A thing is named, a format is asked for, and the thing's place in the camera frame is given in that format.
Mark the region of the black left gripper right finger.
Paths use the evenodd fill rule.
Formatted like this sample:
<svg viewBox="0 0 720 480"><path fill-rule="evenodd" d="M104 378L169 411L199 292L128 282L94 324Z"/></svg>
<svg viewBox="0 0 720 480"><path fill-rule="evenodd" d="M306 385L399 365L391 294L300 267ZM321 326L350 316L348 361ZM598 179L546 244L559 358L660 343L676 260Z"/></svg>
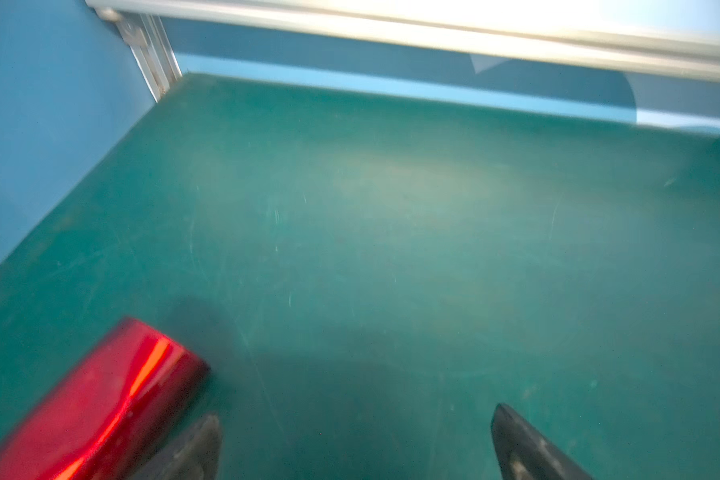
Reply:
<svg viewBox="0 0 720 480"><path fill-rule="evenodd" d="M499 403L491 435L504 480L592 480L578 463L506 403Z"/></svg>

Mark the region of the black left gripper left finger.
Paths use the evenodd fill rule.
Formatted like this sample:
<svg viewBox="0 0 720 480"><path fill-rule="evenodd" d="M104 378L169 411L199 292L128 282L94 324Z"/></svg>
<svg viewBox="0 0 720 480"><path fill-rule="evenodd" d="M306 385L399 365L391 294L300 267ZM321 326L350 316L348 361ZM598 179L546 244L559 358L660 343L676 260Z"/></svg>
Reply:
<svg viewBox="0 0 720 480"><path fill-rule="evenodd" d="M130 480L214 480L223 440L216 414L196 421L130 476Z"/></svg>

